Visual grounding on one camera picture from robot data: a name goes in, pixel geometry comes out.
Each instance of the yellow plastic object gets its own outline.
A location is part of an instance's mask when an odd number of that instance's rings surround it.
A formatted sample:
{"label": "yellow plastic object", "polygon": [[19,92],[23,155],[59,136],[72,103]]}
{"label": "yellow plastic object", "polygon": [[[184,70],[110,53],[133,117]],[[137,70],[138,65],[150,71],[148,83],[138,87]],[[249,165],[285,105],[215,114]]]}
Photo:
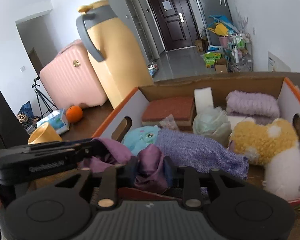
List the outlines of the yellow plastic object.
{"label": "yellow plastic object", "polygon": [[[81,6],[80,11],[108,5],[107,0],[89,6]],[[100,50],[105,60],[98,62],[89,54],[90,62],[105,90],[113,108],[138,86],[152,85],[153,80],[131,30],[118,18],[108,19],[88,29],[93,45]]]}
{"label": "yellow plastic object", "polygon": [[28,140],[28,144],[54,141],[62,142],[62,139],[54,130],[54,128],[48,122],[45,122],[32,133]]}
{"label": "yellow plastic object", "polygon": [[223,23],[215,23],[216,28],[207,28],[209,31],[219,35],[219,36],[227,36],[229,29]]}

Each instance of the white bottle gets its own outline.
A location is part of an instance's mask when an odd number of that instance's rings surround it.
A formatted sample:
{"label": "white bottle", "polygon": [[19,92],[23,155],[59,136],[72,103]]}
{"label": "white bottle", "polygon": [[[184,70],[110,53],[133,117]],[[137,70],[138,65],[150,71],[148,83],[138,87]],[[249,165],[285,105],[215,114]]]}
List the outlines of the white bottle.
{"label": "white bottle", "polygon": [[235,58],[235,62],[239,63],[239,54],[238,54],[238,49],[237,46],[234,46],[234,58]]}

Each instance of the blue plush toy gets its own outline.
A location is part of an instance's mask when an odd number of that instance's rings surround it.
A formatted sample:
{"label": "blue plush toy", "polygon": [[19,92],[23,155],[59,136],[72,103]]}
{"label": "blue plush toy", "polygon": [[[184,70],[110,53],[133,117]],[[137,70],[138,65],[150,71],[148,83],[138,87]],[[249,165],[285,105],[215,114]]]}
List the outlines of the blue plush toy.
{"label": "blue plush toy", "polygon": [[133,155],[145,149],[149,144],[157,141],[160,128],[155,126],[144,126],[127,132],[122,143],[129,148]]}

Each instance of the green package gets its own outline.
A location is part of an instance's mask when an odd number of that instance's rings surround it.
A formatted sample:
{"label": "green package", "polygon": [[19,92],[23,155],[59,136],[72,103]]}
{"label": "green package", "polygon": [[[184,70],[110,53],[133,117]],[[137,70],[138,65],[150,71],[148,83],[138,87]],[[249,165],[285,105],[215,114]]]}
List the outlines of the green package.
{"label": "green package", "polygon": [[206,63],[206,67],[214,67],[214,62],[216,59],[221,58],[220,52],[207,52],[203,55],[204,62]]}

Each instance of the yellow thermos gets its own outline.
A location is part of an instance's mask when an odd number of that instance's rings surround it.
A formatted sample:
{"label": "yellow thermos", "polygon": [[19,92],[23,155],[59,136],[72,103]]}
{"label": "yellow thermos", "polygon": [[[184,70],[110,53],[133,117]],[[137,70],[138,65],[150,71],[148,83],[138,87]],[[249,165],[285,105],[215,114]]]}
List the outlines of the yellow thermos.
{"label": "yellow thermos", "polygon": [[78,33],[113,108],[134,87],[153,84],[136,38],[107,0],[78,11],[82,14],[76,21]]}

